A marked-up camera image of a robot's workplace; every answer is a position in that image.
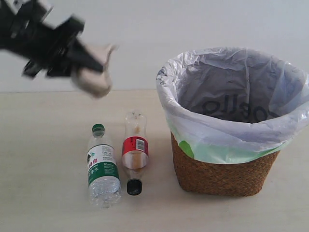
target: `bottle cap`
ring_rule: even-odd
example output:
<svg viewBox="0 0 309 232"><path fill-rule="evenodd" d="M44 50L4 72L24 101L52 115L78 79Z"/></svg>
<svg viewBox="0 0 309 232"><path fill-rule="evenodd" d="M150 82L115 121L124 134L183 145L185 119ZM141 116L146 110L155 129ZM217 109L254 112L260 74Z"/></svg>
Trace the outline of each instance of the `bottle cap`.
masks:
<svg viewBox="0 0 309 232"><path fill-rule="evenodd" d="M92 133L95 131L105 131L105 128L102 124L96 124L92 127Z"/></svg>
<svg viewBox="0 0 309 232"><path fill-rule="evenodd" d="M137 196L141 193L142 182L138 179L131 179L126 184L126 191L131 196Z"/></svg>

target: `plastic bottle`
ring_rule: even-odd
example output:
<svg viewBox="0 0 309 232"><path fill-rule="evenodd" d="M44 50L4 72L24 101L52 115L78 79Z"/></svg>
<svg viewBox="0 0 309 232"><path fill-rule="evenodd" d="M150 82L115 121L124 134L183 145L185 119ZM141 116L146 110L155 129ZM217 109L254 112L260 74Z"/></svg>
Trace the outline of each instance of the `plastic bottle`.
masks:
<svg viewBox="0 0 309 232"><path fill-rule="evenodd" d="M102 124L92 127L88 143L88 186L90 201L100 208L119 202L121 186L114 148Z"/></svg>
<svg viewBox="0 0 309 232"><path fill-rule="evenodd" d="M141 193L141 177L149 160L146 124L147 118L139 110L127 113L121 161L128 176L127 193L132 196Z"/></svg>

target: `woven basket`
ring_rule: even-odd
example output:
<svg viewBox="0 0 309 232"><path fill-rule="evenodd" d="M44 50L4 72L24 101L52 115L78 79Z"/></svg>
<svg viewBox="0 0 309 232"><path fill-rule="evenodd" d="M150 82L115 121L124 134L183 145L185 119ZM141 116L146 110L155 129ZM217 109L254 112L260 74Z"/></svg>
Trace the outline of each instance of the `woven basket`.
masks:
<svg viewBox="0 0 309 232"><path fill-rule="evenodd" d="M218 196L244 197L257 194L279 151L244 164L211 164L192 159L178 146L173 134L176 176L185 191Z"/></svg>

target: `white tabletop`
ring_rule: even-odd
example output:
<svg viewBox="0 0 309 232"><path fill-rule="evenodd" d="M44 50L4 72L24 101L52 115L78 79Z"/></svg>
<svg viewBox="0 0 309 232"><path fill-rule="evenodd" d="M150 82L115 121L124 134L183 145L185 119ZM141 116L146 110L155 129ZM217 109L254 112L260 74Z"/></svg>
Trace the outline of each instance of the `white tabletop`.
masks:
<svg viewBox="0 0 309 232"><path fill-rule="evenodd" d="M113 138L118 161L124 115L148 117L150 163L139 196L98 210L87 195L86 144L94 123ZM278 156L262 191L227 198L183 191L156 91L0 95L0 232L309 231L309 129Z"/></svg>

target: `red label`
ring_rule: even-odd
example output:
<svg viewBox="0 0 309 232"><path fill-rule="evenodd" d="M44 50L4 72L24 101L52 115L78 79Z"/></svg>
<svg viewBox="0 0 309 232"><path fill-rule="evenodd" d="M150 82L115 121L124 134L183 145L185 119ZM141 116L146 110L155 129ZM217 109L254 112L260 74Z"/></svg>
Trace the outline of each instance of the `red label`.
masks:
<svg viewBox="0 0 309 232"><path fill-rule="evenodd" d="M127 138L122 145L122 156L130 151L142 151L148 155L147 141L138 136Z"/></svg>

